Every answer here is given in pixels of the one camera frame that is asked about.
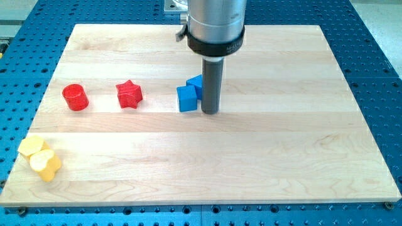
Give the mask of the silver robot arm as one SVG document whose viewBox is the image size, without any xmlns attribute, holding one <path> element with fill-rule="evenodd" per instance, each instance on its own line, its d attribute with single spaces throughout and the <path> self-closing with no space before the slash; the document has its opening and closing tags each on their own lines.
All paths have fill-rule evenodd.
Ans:
<svg viewBox="0 0 402 226">
<path fill-rule="evenodd" d="M 242 46 L 245 33 L 246 0 L 188 0 L 182 29 L 175 35 L 179 42 L 204 60 L 219 62 Z"/>
</svg>

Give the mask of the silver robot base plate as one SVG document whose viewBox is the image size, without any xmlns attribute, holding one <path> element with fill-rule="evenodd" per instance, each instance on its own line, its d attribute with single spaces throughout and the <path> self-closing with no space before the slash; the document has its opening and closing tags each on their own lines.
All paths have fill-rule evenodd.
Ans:
<svg viewBox="0 0 402 226">
<path fill-rule="evenodd" d="M 180 14 L 186 13 L 188 10 L 188 0 L 164 0 L 165 14 Z"/>
</svg>

